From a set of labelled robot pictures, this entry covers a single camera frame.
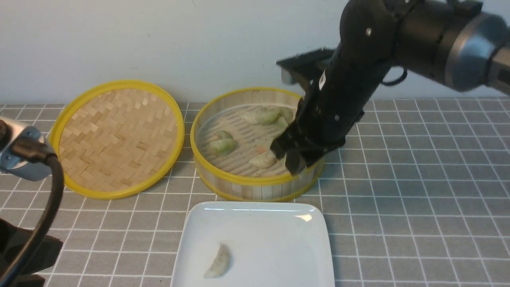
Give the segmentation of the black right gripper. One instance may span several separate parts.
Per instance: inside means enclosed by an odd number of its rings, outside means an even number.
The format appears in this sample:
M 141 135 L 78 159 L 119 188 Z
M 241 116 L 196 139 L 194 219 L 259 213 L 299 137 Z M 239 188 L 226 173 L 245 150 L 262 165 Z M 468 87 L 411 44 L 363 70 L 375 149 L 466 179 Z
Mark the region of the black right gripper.
M 321 154 L 339 147 L 392 65 L 390 57 L 335 49 L 322 75 L 299 101 L 295 120 L 271 142 L 275 158 L 285 156 L 287 171 L 297 175 L 306 168 L 301 153 Z

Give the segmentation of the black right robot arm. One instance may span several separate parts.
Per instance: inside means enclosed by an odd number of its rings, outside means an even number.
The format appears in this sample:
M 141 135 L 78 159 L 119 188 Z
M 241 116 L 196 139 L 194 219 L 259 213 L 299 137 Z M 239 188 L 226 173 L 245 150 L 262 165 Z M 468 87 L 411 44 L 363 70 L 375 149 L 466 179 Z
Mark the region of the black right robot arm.
M 476 0 L 350 0 L 335 49 L 279 60 L 282 81 L 305 96 L 270 149 L 292 174 L 345 145 L 380 85 L 408 72 L 457 92 L 487 86 L 509 94 L 509 27 Z

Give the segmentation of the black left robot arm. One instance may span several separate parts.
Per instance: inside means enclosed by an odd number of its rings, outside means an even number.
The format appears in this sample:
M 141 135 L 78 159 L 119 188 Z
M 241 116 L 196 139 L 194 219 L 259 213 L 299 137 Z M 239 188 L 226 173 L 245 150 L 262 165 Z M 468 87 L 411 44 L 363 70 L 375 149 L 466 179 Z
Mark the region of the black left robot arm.
M 6 220 L 0 220 L 1 275 L 22 251 L 32 233 L 32 230 L 16 227 Z M 62 240 L 45 236 L 40 247 L 31 255 L 31 259 L 9 287 L 43 287 L 46 279 L 37 273 L 56 264 L 62 247 Z

